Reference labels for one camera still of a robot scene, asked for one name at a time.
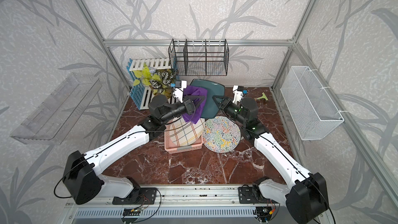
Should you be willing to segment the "purple cloth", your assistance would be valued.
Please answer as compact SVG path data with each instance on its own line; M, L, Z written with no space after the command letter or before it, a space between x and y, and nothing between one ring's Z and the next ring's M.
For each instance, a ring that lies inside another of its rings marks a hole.
M187 86L187 88L184 89L184 96L196 96L196 98L193 99L195 104L195 113L193 115L183 114L182 118L185 122L197 124L201 119L201 115L207 100L207 92L207 89L196 86Z

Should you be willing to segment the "dark teal square plate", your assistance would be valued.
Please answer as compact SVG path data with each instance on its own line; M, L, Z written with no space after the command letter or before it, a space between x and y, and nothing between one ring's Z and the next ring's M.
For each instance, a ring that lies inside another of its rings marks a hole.
M204 105L201 118L212 119L216 117L219 109L212 97L224 96L225 86L217 82L203 79L194 79L190 85L195 87L201 87L207 90L206 103Z

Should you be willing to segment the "colourful mosaic round plate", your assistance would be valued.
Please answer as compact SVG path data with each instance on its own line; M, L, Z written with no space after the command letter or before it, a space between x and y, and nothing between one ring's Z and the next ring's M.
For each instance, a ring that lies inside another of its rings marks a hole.
M206 148L216 153L233 151L241 140L238 125L224 116L216 116L204 123L202 133Z

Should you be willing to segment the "striped white round plate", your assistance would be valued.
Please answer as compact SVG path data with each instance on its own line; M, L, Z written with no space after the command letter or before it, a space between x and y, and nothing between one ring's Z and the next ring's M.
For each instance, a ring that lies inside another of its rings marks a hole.
M204 123L203 118L200 118L197 123L185 122L183 118L174 118L169 125L170 141L177 147L192 145L201 137Z

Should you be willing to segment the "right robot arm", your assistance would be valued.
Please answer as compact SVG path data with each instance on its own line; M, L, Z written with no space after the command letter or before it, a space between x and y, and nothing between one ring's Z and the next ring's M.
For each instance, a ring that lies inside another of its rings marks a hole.
M235 104L227 96L214 95L212 99L230 120L240 124L244 139L267 157L285 181L284 184L271 179L261 181L257 186L261 197L285 206L298 224L307 224L329 210L324 177L320 173L311 173L281 147L259 120L257 103L253 98L244 97L240 104Z

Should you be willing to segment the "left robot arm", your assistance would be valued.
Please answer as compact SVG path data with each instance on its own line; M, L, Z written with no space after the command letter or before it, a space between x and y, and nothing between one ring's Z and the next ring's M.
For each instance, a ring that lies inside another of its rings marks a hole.
M167 124L183 114L193 116L204 96L188 95L170 104L164 95L155 96L149 103L150 115L124 135L94 150L71 153L61 182L78 205L95 197L127 199L138 188L133 179L104 176L103 172L132 150L154 140L166 130Z

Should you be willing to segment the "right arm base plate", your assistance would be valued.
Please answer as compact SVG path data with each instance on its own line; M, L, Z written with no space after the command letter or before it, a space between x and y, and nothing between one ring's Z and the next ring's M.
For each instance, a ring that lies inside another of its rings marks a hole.
M238 196L240 204L256 204L265 202L258 187L248 185L238 187Z

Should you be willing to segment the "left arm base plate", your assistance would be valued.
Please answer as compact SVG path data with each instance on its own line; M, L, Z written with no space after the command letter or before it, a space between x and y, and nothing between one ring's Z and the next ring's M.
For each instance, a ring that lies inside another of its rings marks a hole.
M114 197L113 205L153 205L158 189L153 187L135 188L126 198Z

